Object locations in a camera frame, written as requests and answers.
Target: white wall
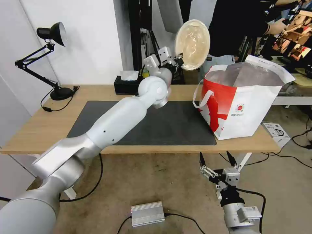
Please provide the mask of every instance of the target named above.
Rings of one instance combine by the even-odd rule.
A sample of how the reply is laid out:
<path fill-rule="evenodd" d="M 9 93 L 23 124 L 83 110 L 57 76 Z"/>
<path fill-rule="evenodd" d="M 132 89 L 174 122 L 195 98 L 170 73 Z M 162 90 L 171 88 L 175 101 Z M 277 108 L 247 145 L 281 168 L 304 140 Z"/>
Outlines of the white wall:
<path fill-rule="evenodd" d="M 114 0 L 121 60 L 125 71 L 133 70 L 128 1 Z"/>
<path fill-rule="evenodd" d="M 159 11 L 157 0 L 152 1 L 152 30 L 160 48 L 168 46 L 175 55 L 175 38 L 176 35 L 165 30 L 162 16 Z"/>
<path fill-rule="evenodd" d="M 0 1 L 0 75 L 30 115 L 40 108 L 40 100 L 51 87 L 15 67 L 14 62 L 41 47 L 27 16 L 18 0 Z M 57 80 L 46 58 L 41 58 L 30 69 Z"/>
<path fill-rule="evenodd" d="M 189 19 L 200 20 L 208 28 L 212 20 L 216 1 L 217 0 L 192 0 Z M 174 48 L 176 35 L 166 32 L 157 0 L 153 0 L 152 10 L 152 29 L 159 47 L 168 46 L 171 52 L 175 54 Z"/>
<path fill-rule="evenodd" d="M 35 180 L 28 171 L 21 167 L 13 158 L 0 154 L 0 196 L 15 198 Z"/>
<path fill-rule="evenodd" d="M 65 26 L 69 45 L 48 56 L 61 84 L 114 82 L 123 67 L 113 0 L 20 1 L 35 30 L 59 21 Z"/>
<path fill-rule="evenodd" d="M 30 114 L 0 74 L 0 146 L 4 146 L 29 118 Z"/>

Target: black shirt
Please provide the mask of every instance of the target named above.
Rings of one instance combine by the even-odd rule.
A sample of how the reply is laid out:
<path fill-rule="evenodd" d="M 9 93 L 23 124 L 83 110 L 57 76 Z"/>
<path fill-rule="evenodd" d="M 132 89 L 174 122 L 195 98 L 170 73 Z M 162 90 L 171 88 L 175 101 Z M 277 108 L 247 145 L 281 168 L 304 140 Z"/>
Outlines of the black shirt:
<path fill-rule="evenodd" d="M 187 21 L 191 0 L 179 2 L 183 21 Z M 244 36 L 261 37 L 267 30 L 267 7 L 260 0 L 217 0 L 209 26 L 209 54 L 216 57 L 235 55 Z"/>

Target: lamp shade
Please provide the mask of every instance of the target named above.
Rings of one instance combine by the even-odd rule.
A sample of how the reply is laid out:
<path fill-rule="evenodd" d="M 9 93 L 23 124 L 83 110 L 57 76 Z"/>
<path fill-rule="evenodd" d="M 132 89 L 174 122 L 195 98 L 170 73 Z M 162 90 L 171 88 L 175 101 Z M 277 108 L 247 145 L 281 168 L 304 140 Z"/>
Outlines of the lamp shade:
<path fill-rule="evenodd" d="M 191 71 L 199 68 L 206 60 L 210 48 L 210 35 L 207 27 L 199 20 L 190 20 L 183 24 L 176 35 L 176 54 L 183 53 L 181 66 Z"/>
<path fill-rule="evenodd" d="M 51 28 L 37 28 L 37 35 L 42 39 L 54 40 L 61 46 L 67 44 L 66 30 L 62 22 L 53 24 Z"/>

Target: person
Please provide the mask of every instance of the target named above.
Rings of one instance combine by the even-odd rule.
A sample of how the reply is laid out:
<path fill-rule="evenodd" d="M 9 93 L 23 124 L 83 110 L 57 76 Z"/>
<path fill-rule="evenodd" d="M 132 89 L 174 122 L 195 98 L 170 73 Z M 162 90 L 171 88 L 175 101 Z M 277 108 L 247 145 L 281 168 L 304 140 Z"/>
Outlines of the person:
<path fill-rule="evenodd" d="M 288 4 L 293 0 L 279 0 L 276 5 Z M 228 1 L 217 0 L 212 21 L 209 26 L 210 50 L 207 60 L 201 67 L 199 79 L 203 79 L 210 67 L 217 64 L 235 63 L 234 55 L 238 54 L 244 36 L 256 38 L 266 34 L 276 35 L 287 26 L 284 18 L 268 24 L 265 10 L 272 1 Z"/>

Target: black tissue box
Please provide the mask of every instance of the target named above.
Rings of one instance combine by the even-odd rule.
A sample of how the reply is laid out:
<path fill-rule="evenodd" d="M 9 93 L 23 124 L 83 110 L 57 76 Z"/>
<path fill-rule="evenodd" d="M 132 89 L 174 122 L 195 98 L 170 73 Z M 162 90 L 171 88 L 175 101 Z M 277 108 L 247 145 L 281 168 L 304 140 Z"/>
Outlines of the black tissue box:
<path fill-rule="evenodd" d="M 121 76 L 117 76 L 114 82 L 116 94 L 137 94 L 139 84 L 142 81 L 142 77 L 139 76 L 135 81 L 123 81 Z"/>

